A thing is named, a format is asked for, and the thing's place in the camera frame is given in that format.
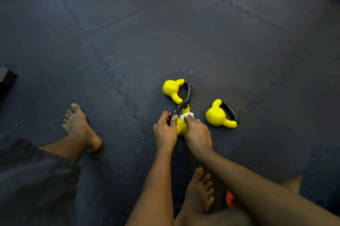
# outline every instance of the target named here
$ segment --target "left hand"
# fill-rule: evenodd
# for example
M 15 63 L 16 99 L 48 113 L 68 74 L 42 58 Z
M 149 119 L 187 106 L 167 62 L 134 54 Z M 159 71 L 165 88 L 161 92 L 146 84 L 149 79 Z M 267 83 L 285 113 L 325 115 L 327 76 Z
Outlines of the left hand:
M 155 131 L 157 150 L 158 151 L 170 151 L 172 152 L 173 147 L 177 142 L 177 119 L 175 115 L 170 121 L 168 126 L 167 121 L 170 119 L 171 113 L 164 111 L 157 124 L 153 126 Z

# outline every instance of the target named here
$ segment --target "right hand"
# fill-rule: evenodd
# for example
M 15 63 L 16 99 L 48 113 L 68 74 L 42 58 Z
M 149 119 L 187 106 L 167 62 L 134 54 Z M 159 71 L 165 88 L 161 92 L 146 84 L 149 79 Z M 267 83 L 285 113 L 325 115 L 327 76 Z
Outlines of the right hand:
M 210 130 L 200 120 L 195 119 L 190 114 L 184 118 L 188 125 L 188 132 L 185 135 L 185 140 L 191 153 L 198 158 L 203 155 L 206 150 L 213 148 Z

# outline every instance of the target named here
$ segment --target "white cloth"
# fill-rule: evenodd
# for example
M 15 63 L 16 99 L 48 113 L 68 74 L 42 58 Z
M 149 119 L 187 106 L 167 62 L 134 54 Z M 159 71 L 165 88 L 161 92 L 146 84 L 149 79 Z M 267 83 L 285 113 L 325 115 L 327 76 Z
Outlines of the white cloth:
M 185 113 L 185 114 L 181 115 L 182 120 L 184 120 L 184 118 L 187 118 L 189 114 L 194 118 L 193 113 L 192 112 L 188 112 L 188 113 Z

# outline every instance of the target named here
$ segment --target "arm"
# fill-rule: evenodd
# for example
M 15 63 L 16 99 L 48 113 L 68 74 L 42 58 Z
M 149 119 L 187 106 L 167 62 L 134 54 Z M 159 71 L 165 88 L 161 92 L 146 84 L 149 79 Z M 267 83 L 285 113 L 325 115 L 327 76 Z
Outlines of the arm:
M 174 116 L 167 125 L 170 112 L 163 112 L 154 125 L 157 151 L 150 172 L 145 180 L 142 192 L 126 223 L 130 225 L 173 225 L 173 207 L 171 194 L 170 161 L 173 147 L 177 141 Z
M 209 167 L 260 225 L 340 225 L 340 218 L 292 191 L 218 155 L 210 131 L 186 119 L 186 140 L 193 155 Z

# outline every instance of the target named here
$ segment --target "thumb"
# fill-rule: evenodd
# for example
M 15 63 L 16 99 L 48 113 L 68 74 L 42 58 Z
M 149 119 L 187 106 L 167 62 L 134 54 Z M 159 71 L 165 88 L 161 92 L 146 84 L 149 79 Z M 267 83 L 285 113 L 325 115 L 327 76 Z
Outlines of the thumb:
M 171 119 L 171 121 L 170 121 L 170 127 L 171 128 L 175 128 L 176 127 L 176 125 L 177 125 L 177 120 L 178 120 L 178 115 L 175 115 L 175 116 L 173 116 L 173 118 Z

